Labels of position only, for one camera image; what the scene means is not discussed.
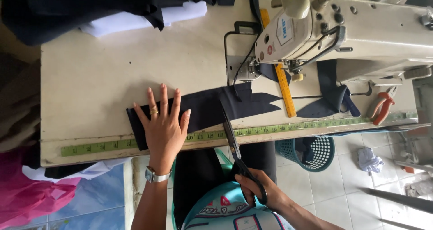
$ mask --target blue basket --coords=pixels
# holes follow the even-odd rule
[[[332,137],[320,136],[311,144],[311,149],[314,151],[312,161],[307,161],[309,165],[305,165],[299,160],[295,150],[295,139],[284,139],[275,141],[275,150],[284,158],[294,161],[302,168],[310,172],[320,172],[325,170],[334,158],[335,145]]]

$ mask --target gold ring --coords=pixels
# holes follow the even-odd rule
[[[152,114],[159,114],[159,112],[157,109],[155,109],[155,110],[150,111],[150,115],[152,115]]]

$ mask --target person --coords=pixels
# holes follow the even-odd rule
[[[265,206],[257,200],[262,198],[257,184],[237,174],[236,164],[225,174],[213,148],[180,152],[194,111],[185,111],[179,122],[179,89],[174,94],[171,114],[164,84],[160,93],[158,111],[153,92],[148,89],[150,119],[136,103],[134,109],[146,133],[149,168],[154,174],[169,174],[176,159],[173,202],[178,230],[343,230],[303,209],[277,187],[272,142],[240,146],[242,160],[266,190]],[[146,182],[132,230],[165,229],[167,181]]]

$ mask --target yellow ruler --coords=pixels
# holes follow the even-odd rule
[[[418,118],[417,113],[402,113],[402,114],[389,114],[385,121],[396,121],[401,119],[414,119]],[[312,128],[327,128],[327,127],[340,127],[349,126],[363,123],[372,123],[374,120],[369,118],[343,118],[343,119],[329,119],[321,121],[301,122],[301,123],[287,123],[272,126],[262,126],[255,128],[244,128],[234,130],[236,137],[263,135],[270,133],[279,133],[296,130],[306,130]],[[223,130],[219,131],[201,131],[189,133],[185,142],[201,142],[207,140],[226,139],[227,136]],[[122,139],[109,142],[101,142],[94,144],[78,145],[78,146],[65,146],[62,147],[62,156],[84,155],[90,153],[98,153],[104,151],[114,151],[123,149],[137,148],[135,139]]]
[[[260,9],[260,15],[262,16],[263,28],[266,28],[270,22],[268,10]],[[289,83],[287,82],[285,71],[282,68],[282,64],[275,66],[278,76],[278,83],[280,84],[281,93],[283,94],[284,105],[286,106],[287,115],[289,117],[296,117],[295,106],[293,105],[292,95],[290,94],[289,90]]]

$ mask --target industrial sewing machine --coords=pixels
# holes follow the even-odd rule
[[[431,8],[369,0],[309,1],[272,1],[283,9],[258,37],[251,64],[284,63],[293,81],[302,80],[305,65],[328,59],[338,59],[340,82],[431,75]]]

